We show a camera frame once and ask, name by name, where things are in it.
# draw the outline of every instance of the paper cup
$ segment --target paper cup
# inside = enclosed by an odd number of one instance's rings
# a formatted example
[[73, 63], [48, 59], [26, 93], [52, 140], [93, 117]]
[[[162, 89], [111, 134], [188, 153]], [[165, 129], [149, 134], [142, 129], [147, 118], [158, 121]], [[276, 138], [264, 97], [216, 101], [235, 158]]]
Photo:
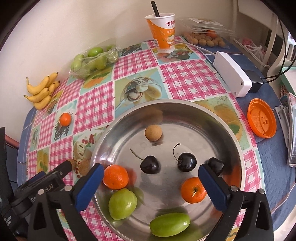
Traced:
[[160, 13], [160, 17], [154, 14], [145, 19], [148, 22], [151, 33], [157, 44], [159, 53], [171, 53], [175, 50], [175, 14]]

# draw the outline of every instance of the cherry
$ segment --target cherry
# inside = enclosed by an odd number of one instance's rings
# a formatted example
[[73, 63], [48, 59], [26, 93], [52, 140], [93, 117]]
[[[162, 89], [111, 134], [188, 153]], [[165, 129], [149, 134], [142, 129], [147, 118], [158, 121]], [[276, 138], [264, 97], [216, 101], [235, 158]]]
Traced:
[[[173, 148], [174, 157], [175, 157], [174, 149], [178, 145], [180, 145], [180, 143], [177, 143]], [[178, 161], [177, 165], [181, 172], [190, 172], [196, 167], [196, 164], [197, 164], [195, 156], [188, 152], [184, 152], [180, 154], [178, 159], [176, 157], [175, 159]]]
[[140, 160], [142, 160], [140, 168], [146, 174], [157, 174], [160, 172], [160, 163], [155, 156], [146, 156], [145, 159], [139, 157], [132, 149], [131, 152]]
[[224, 167], [224, 163], [223, 161], [215, 158], [215, 157], [211, 157], [208, 161], [207, 164], [209, 165], [209, 167], [212, 169], [212, 171], [219, 176], [222, 171], [223, 171], [223, 167]]

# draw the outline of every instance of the clear plastic box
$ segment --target clear plastic box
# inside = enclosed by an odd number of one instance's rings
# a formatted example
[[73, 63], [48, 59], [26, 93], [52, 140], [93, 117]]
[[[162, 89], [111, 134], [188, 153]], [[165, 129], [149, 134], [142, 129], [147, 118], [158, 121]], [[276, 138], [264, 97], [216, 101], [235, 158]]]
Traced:
[[229, 42], [235, 37], [234, 31], [209, 19], [179, 18], [177, 24], [189, 43], [201, 47], [230, 48]]

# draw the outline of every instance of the orange lid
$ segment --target orange lid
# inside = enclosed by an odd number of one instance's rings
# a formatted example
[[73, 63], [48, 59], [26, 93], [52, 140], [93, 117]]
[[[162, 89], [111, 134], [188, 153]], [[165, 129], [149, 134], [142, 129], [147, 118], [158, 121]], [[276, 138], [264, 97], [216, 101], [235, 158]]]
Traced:
[[248, 122], [259, 137], [270, 138], [276, 133], [276, 118], [269, 105], [261, 99], [252, 99], [248, 108]]

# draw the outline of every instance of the banana bunch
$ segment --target banana bunch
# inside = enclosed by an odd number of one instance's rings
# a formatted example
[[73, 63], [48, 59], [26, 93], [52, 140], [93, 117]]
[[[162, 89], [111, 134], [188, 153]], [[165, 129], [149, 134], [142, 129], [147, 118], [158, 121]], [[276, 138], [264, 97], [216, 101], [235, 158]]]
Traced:
[[32, 86], [27, 77], [27, 90], [32, 96], [24, 95], [24, 97], [34, 103], [37, 110], [43, 109], [50, 102], [52, 93], [59, 86], [59, 81], [55, 81], [57, 75], [58, 72], [54, 72], [46, 76], [37, 86]]

